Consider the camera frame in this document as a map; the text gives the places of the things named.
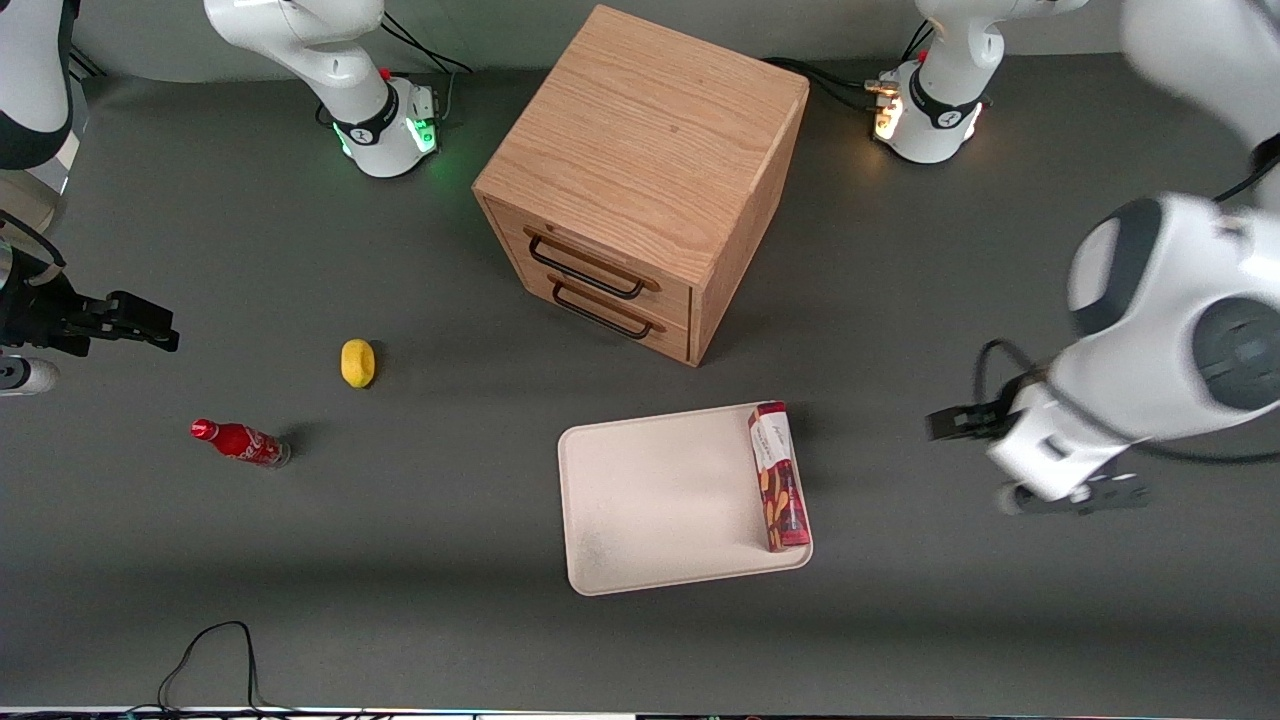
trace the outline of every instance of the red bottle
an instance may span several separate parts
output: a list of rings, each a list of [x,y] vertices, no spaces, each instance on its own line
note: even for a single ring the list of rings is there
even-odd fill
[[[191,437],[209,442],[232,460],[264,468],[280,468],[289,461],[288,443],[239,423],[219,425],[212,420],[196,420],[191,424]]]

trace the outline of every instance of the gray table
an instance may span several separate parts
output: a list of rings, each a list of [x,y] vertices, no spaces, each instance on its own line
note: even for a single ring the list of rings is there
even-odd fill
[[[59,359],[56,392],[0,404],[0,705],[146,702],[192,634],[239,618],[292,705],[1280,715],[1274,468],[1128,457],[1149,509],[1007,518],[978,445],[924,441],[984,340],[1070,341],[1065,272],[1096,220],[1238,179],[1225,128],[1116,56],[1010,59],[982,132],[925,168],[814,94],[692,370],[526,296],[477,210],[540,77],[461,78],[443,152],[393,181],[348,164],[301,83],[96,88],[54,237],[79,290],[172,307],[183,346],[97,343]],[[351,337],[381,342],[371,391],[338,375]],[[773,397],[808,568],[573,593],[563,429]],[[202,415],[301,456],[224,461],[186,437]],[[242,653],[211,637],[175,701],[243,702]]]

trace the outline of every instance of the cabinet top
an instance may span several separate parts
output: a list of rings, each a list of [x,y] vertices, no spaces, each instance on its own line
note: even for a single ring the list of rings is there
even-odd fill
[[[808,91],[598,5],[475,188],[701,284]]]

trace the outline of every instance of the tray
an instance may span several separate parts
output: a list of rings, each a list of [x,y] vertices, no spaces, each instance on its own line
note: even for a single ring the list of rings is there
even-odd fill
[[[580,425],[561,436],[573,589],[609,594],[809,561],[812,542],[768,551],[748,432],[756,405]],[[796,487],[804,500],[799,466]]]

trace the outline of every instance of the lemon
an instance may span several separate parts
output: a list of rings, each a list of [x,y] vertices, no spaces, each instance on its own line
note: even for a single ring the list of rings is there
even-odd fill
[[[342,346],[342,379],[355,388],[374,382],[374,347],[362,340],[348,340]]]

